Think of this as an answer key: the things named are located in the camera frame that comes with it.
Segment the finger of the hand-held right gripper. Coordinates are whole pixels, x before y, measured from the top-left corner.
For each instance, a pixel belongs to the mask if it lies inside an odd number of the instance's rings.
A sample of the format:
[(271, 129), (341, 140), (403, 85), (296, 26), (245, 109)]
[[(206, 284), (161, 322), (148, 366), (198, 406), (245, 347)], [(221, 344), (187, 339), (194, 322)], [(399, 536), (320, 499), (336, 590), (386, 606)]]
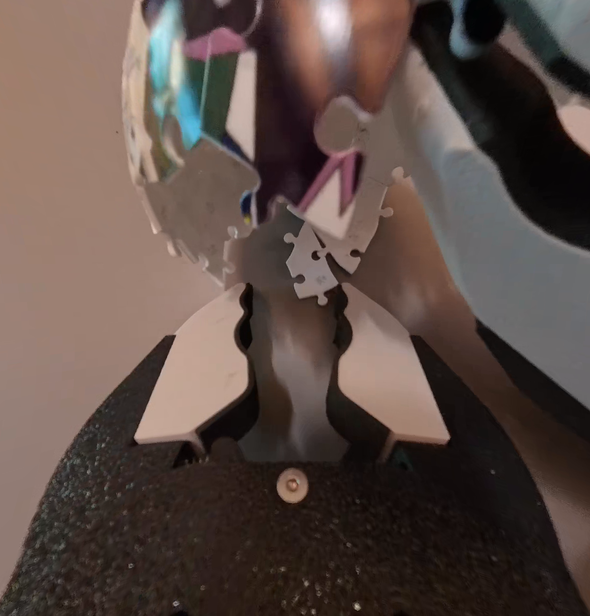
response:
[(449, 47), (456, 57), (482, 55), (506, 22), (542, 69), (590, 98), (590, 1), (448, 1)]
[(391, 107), (408, 173), (477, 318), (590, 401), (590, 155), (500, 44), (471, 61), (415, 19)]

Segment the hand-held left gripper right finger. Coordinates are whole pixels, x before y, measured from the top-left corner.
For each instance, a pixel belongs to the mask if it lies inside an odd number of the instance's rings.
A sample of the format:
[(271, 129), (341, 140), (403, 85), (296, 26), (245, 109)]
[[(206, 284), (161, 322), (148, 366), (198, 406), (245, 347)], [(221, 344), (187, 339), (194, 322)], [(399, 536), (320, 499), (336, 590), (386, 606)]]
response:
[(350, 283), (335, 295), (331, 427), (348, 458), (388, 461), (400, 444), (445, 447), (450, 433), (407, 329)]

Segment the partly built puzzle ball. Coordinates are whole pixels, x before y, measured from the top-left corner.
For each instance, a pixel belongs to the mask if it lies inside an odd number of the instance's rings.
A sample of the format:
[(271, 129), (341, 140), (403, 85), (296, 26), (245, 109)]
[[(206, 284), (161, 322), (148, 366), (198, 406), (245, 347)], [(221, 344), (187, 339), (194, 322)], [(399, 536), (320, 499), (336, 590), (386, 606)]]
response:
[(133, 1), (129, 171), (155, 234), (224, 285), (282, 209), (353, 273), (404, 169), (387, 106), (415, 1)]

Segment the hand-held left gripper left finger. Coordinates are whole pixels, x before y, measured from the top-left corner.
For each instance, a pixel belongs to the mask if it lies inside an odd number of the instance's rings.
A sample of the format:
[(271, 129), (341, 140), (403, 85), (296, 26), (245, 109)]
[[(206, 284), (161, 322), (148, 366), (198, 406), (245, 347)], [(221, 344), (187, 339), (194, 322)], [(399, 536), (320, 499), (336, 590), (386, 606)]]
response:
[(238, 283), (175, 334), (134, 434), (139, 445), (187, 442), (206, 456), (215, 441), (240, 441), (259, 419), (249, 348), (253, 287)]

